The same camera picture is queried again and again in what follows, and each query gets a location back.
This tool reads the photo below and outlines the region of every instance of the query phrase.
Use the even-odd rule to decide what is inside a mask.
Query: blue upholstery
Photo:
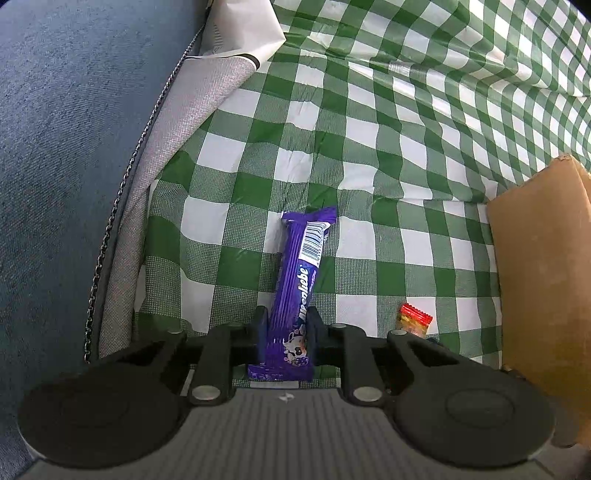
[[[114,195],[202,11],[196,0],[0,8],[0,479],[29,462],[23,393],[82,367]]]

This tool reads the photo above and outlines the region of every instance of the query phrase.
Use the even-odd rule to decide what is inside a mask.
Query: purple wrapper
[[[313,366],[306,352],[306,312],[320,266],[324,239],[336,222],[336,207],[312,213],[288,212],[287,240],[269,320],[265,363],[250,365],[255,380],[310,381]]]

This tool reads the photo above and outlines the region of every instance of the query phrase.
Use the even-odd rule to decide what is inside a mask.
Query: green and white checkered tablecloth
[[[559,0],[276,0],[287,41],[151,187],[135,325],[272,305],[281,212],[338,205],[313,304],[385,336],[401,303],[491,365],[485,203],[559,152],[589,168],[589,28]]]

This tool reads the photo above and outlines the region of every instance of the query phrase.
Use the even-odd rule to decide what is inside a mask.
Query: brown box
[[[488,204],[503,363],[580,419],[591,447],[591,177],[570,155]]]

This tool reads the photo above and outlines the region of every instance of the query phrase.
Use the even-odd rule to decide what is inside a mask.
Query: white barcode label
[[[298,258],[309,264],[320,266],[322,257],[322,245],[324,243],[324,232],[330,226],[328,222],[310,222],[306,225],[304,239],[301,243],[300,255]]]

